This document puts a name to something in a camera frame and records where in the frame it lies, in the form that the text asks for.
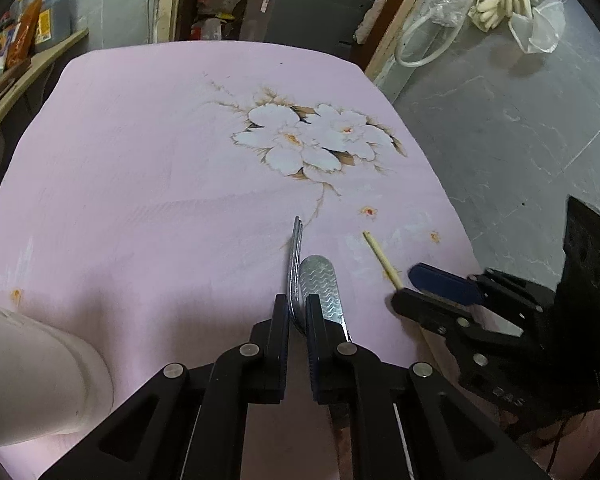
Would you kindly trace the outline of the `operator hand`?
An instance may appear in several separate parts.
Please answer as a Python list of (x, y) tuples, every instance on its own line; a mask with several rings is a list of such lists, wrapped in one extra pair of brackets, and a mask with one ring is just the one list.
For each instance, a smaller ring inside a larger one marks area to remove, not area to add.
[[(516, 442), (543, 470), (547, 470), (558, 432), (564, 422), (523, 434)], [(565, 424), (553, 465), (552, 479), (581, 479), (600, 452), (600, 410), (571, 417)]]

